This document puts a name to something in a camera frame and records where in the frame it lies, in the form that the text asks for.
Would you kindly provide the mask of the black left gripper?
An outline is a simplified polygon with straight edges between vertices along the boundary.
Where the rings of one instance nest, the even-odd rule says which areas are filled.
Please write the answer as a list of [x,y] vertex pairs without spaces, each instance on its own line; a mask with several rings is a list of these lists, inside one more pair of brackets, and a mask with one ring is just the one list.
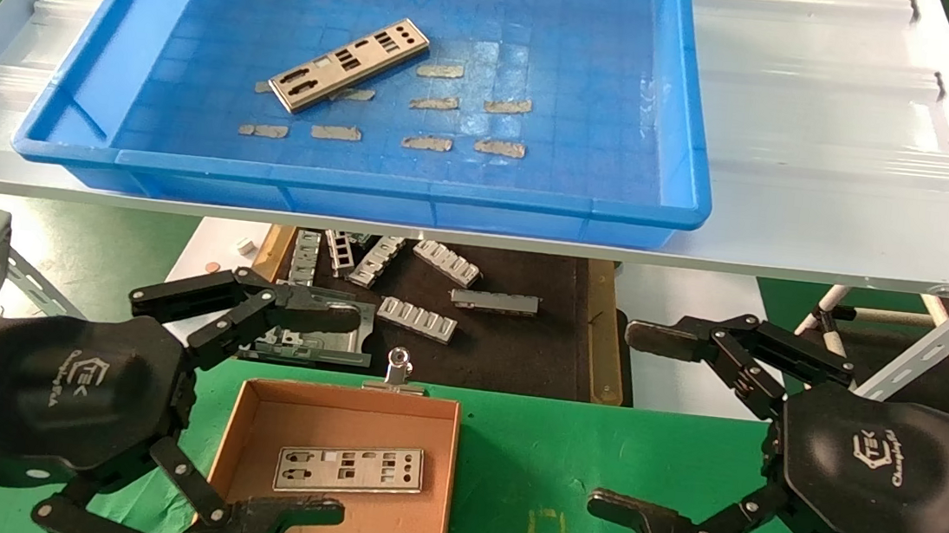
[[[115,323],[0,317],[0,487],[68,483],[34,507],[32,521],[47,533],[146,533],[95,515],[87,503],[98,489],[115,492],[156,466],[197,513],[181,533],[342,523],[345,507],[327,497],[225,503],[175,439],[188,425],[195,369],[209,371],[277,328],[350,333],[360,314],[249,268],[136,289],[131,310],[139,318]],[[163,327],[217,312],[186,336],[185,349]]]

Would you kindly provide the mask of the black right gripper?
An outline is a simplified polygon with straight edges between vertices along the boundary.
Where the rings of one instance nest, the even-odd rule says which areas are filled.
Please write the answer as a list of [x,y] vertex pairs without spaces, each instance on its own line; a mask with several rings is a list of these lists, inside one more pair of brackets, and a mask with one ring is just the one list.
[[949,533],[949,414],[911,403],[799,393],[850,387],[840,354],[752,315],[674,325],[630,321],[624,341],[662,359],[705,363],[757,418],[777,419],[781,450],[766,484],[702,522],[618,491],[588,496],[591,516],[634,533],[751,533],[774,520],[794,533]]

